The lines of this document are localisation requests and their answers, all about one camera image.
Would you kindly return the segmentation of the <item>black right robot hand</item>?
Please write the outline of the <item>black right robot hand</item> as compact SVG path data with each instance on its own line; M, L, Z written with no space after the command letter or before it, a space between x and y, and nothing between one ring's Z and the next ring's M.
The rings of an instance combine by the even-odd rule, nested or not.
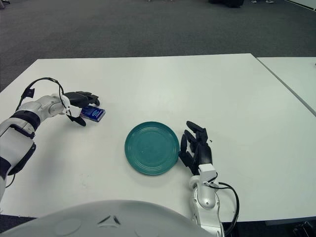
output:
M186 125L195 136L188 130L184 131L178 156L193 175L199 175L199 165L212 164L212 152L207 143L207 131L191 121L187 121Z

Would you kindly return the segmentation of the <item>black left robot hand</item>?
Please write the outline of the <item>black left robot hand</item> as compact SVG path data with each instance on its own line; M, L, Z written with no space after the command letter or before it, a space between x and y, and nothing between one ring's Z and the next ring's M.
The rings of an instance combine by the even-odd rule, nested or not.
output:
M86 122L80 116L82 109L93 104L100 106L99 97L91 92L67 92L63 94L62 99L63 102L66 102L66 108L63 113L65 113L71 121L81 126L86 126Z

